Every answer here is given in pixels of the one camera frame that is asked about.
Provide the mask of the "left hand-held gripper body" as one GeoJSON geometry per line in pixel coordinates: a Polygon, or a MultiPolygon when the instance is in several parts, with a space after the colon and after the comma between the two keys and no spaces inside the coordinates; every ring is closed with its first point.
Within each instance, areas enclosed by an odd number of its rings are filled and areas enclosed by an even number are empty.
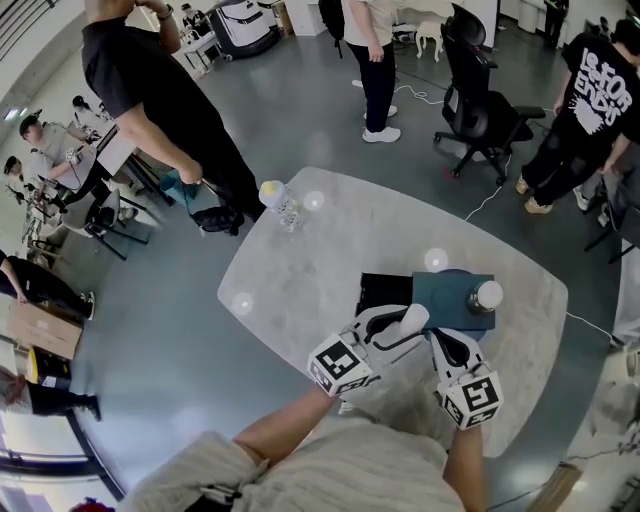
{"type": "Polygon", "coordinates": [[[330,397],[364,387],[375,373],[353,326],[332,333],[308,357],[307,371],[330,397]]]}

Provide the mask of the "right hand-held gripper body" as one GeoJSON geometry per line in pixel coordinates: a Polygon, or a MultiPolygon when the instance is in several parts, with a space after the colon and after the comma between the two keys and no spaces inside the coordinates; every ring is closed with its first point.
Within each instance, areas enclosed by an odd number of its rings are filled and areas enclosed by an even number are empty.
{"type": "Polygon", "coordinates": [[[437,386],[440,406],[459,430],[467,430],[491,420],[502,406],[498,373],[486,363],[437,386]]]}

